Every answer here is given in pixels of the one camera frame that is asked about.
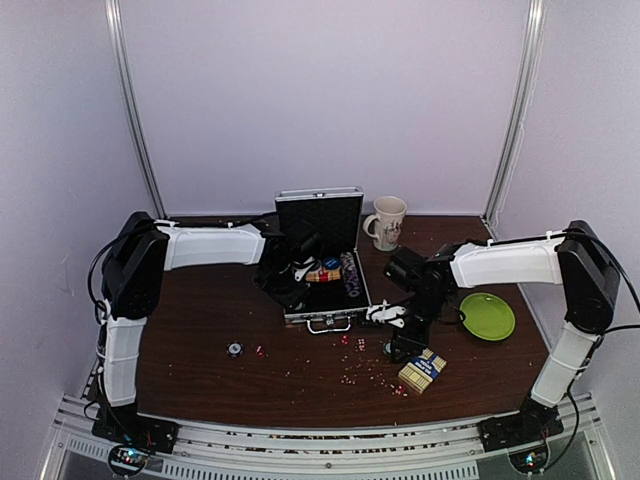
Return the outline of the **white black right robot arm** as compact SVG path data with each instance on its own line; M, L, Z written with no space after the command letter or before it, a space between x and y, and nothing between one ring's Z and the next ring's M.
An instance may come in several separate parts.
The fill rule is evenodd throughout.
M487 451L561 432L557 405L611 325L620 282L612 255L599 245L587 222L573 221L562 231L539 237L451 243L431 257L402 247L391 256L384 274L410 295L397 304L372 307L366 314L369 320L393 325L395 362L426 348L430 325L460 289L522 283L562 286L565 324L519 411L478 425Z

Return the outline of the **aluminium poker chip case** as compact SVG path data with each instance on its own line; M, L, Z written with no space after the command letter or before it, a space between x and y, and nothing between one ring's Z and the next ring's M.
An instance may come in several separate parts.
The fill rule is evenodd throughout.
M351 252L361 284L361 295L347 295L343 277L328 283L309 283L310 290L294 309L285 309L285 322L304 325L309 333L319 336L345 334L351 327L365 322L371 298L358 254L359 226L364 192L359 186L324 189L284 190L276 194L275 207L279 226L284 228L296 219L304 219L320 233L323 248L317 258L318 269L327 257Z

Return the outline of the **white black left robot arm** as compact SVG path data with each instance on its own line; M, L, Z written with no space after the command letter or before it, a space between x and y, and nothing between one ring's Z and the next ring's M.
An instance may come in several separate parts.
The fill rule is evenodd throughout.
M254 265L255 285L281 306L294 308L306 297L304 276L321 256L321 234L304 220L280 230L267 218L188 222L138 211L97 254L102 296L92 301L100 325L98 398L106 429L121 443L133 444L144 433L136 407L137 363L165 273L214 264Z

